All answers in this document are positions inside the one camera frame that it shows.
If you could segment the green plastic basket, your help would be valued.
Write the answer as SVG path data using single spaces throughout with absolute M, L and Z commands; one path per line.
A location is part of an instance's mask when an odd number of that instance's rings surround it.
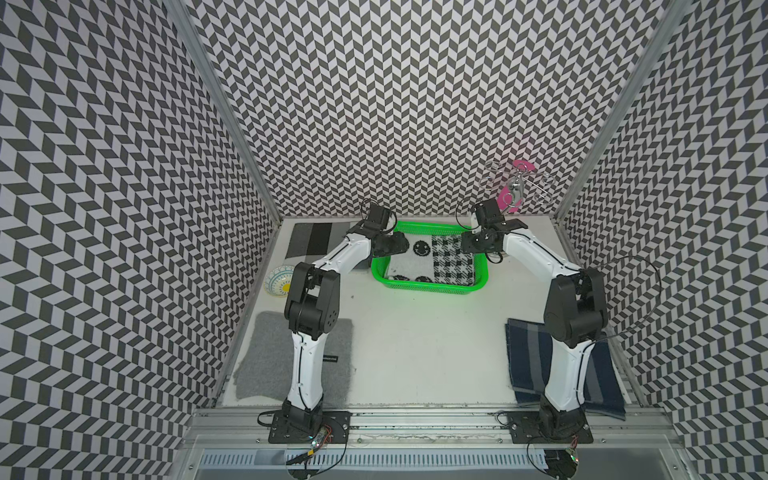
M 400 221 L 409 250 L 372 260 L 375 280 L 387 288 L 466 295 L 488 280 L 488 261 L 481 254 L 460 249 L 463 229 L 458 225 Z

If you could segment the smiley checkered scarf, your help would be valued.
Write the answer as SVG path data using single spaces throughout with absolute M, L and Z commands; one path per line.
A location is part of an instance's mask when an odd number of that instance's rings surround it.
M 461 252 L 460 235 L 405 236 L 410 249 L 390 258 L 385 269 L 387 280 L 467 287 L 475 284 L 474 257 Z

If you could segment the navy striped scarf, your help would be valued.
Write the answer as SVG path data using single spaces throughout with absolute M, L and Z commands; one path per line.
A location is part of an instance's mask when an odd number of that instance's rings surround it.
M 517 402 L 538 404 L 550 377 L 552 338 L 542 324 L 516 319 L 507 320 L 505 338 Z M 624 396 L 605 342 L 599 342 L 590 354 L 581 403 L 589 413 L 626 419 Z

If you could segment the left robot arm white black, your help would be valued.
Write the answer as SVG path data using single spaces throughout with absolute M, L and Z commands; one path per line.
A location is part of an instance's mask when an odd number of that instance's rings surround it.
M 351 227 L 329 253 L 296 265 L 284 308 L 293 345 L 289 393 L 282 414 L 307 432 L 316 431 L 323 417 L 323 356 L 328 334 L 340 313 L 342 276 L 367 258 L 397 255 L 408 250 L 395 230 L 397 215 L 371 214 Z

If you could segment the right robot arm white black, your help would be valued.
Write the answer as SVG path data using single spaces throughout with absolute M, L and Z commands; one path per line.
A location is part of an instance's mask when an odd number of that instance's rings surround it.
M 608 323 L 604 274 L 550 249 L 523 221 L 505 218 L 494 199 L 470 208 L 461 251 L 506 254 L 549 285 L 543 322 L 552 338 L 552 361 L 540 400 L 540 424 L 549 437 L 557 429 L 582 427 L 587 365 Z

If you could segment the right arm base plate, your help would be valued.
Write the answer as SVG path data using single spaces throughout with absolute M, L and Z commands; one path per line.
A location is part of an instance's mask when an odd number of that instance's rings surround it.
M 528 442 L 552 444 L 552 445 L 570 445 L 581 446 L 589 445 L 595 442 L 592 430 L 588 424 L 580 426 L 574 433 L 566 435 L 565 433 L 547 434 L 542 429 L 542 422 L 538 411 L 516 410 L 504 413 L 506 417 L 507 429 L 511 435 L 512 442 L 515 445 L 525 445 Z

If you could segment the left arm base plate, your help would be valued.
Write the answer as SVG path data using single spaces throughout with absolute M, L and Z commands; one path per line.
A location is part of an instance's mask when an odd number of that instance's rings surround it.
M 351 413 L 331 410 L 320 413 L 278 412 L 269 425 L 270 444 L 307 445 L 346 444 L 349 438 Z

